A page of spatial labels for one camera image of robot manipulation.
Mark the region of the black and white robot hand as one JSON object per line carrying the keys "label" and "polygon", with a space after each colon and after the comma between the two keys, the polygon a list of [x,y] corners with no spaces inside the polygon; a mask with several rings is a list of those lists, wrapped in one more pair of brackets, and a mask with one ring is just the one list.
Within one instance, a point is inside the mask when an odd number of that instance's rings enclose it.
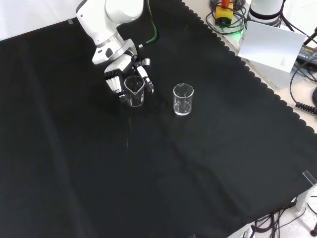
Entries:
{"label": "black and white robot hand", "polygon": [[146,90],[150,94],[154,93],[154,85],[146,71],[151,60],[138,56],[132,39],[108,39],[101,47],[96,48],[93,63],[96,66],[106,65],[104,79],[110,90],[123,102],[128,100],[124,89],[124,77],[132,74],[143,78]]}

